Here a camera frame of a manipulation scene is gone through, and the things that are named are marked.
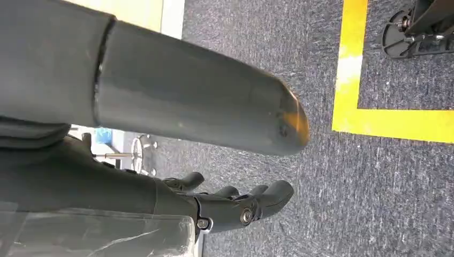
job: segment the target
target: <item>robotic hand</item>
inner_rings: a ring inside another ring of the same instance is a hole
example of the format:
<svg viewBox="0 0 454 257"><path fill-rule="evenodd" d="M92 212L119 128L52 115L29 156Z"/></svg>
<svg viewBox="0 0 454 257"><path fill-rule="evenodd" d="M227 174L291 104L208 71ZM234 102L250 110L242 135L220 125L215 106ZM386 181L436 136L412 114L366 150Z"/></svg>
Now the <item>robotic hand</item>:
<svg viewBox="0 0 454 257"><path fill-rule="evenodd" d="M189 194L203 182L202 174L193 172L184 179L165 179L178 194L191 196L197 202L197 228L204 233L240 229L251 222L278 213L293 196L292 186L283 180L271 186L259 185L247 194L239 195L233 186L226 186L214 194Z"/></svg>

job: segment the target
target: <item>blue object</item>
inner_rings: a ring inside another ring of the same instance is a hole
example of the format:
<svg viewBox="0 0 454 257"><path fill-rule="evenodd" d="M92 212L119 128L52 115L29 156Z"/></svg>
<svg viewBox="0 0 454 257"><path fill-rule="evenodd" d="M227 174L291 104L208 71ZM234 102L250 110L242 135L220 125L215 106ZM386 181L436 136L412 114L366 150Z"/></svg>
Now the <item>blue object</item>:
<svg viewBox="0 0 454 257"><path fill-rule="evenodd" d="M95 142L112 144L112 129L105 127L95 128Z"/></svg>

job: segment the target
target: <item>plastic wrap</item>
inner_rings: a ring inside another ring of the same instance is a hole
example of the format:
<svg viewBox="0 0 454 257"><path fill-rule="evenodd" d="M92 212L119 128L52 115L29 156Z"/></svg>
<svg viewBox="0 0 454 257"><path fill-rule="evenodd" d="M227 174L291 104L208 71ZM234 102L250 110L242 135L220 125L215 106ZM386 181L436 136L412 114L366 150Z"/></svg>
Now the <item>plastic wrap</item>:
<svg viewBox="0 0 454 257"><path fill-rule="evenodd" d="M0 256L193 256L186 216L69 209L22 213L0 203Z"/></svg>

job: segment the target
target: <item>floor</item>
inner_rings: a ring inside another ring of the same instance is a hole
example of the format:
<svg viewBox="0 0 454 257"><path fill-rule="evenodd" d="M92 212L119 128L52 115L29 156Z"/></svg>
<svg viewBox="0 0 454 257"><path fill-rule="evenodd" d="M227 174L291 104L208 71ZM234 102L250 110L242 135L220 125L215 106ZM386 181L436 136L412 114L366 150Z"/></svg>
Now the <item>floor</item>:
<svg viewBox="0 0 454 257"><path fill-rule="evenodd" d="M410 0L369 0L358 107L454 109L454 55L396 61L383 23ZM204 174L202 191L286 179L273 218L209 235L204 256L453 256L454 146L331 130L342 0L186 0L183 40L265 69L304 105L311 142L271 157L156 138L159 177Z"/></svg>

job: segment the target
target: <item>black stand base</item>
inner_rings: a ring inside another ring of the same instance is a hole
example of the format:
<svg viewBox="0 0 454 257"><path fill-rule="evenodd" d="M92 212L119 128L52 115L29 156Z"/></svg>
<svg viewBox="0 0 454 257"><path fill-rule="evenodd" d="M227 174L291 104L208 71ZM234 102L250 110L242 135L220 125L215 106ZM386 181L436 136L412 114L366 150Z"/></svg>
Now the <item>black stand base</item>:
<svg viewBox="0 0 454 257"><path fill-rule="evenodd" d="M454 52L454 1L417 0L387 22L382 49L391 58Z"/></svg>

